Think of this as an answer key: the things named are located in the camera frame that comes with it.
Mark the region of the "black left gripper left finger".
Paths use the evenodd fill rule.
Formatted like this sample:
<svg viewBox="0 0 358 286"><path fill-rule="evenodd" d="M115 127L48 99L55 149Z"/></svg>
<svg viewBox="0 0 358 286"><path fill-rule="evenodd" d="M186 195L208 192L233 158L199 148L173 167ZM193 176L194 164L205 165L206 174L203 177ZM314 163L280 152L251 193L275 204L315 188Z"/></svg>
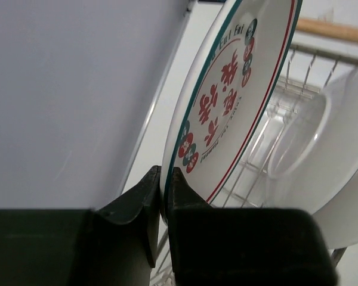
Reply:
<svg viewBox="0 0 358 286"><path fill-rule="evenodd" d="M0 285L148 285L160 174L99 210L0 209Z"/></svg>

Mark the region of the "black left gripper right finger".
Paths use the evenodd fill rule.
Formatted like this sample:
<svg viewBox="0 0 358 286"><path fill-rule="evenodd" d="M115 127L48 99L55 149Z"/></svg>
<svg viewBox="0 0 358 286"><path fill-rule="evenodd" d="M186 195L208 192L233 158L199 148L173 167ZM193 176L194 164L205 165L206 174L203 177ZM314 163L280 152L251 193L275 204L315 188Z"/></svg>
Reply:
<svg viewBox="0 0 358 286"><path fill-rule="evenodd" d="M166 197L177 285L336 285L313 218L299 209L216 208L175 168Z"/></svg>

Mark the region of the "white plate red lettering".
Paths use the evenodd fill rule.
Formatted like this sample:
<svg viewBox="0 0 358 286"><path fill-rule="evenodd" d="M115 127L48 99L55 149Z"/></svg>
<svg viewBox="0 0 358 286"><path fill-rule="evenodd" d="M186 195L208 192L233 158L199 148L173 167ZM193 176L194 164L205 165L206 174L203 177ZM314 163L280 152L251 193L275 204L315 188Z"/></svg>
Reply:
<svg viewBox="0 0 358 286"><path fill-rule="evenodd" d="M190 66L162 160L161 214L174 169L207 203L247 149L282 71L301 1L226 1Z"/></svg>

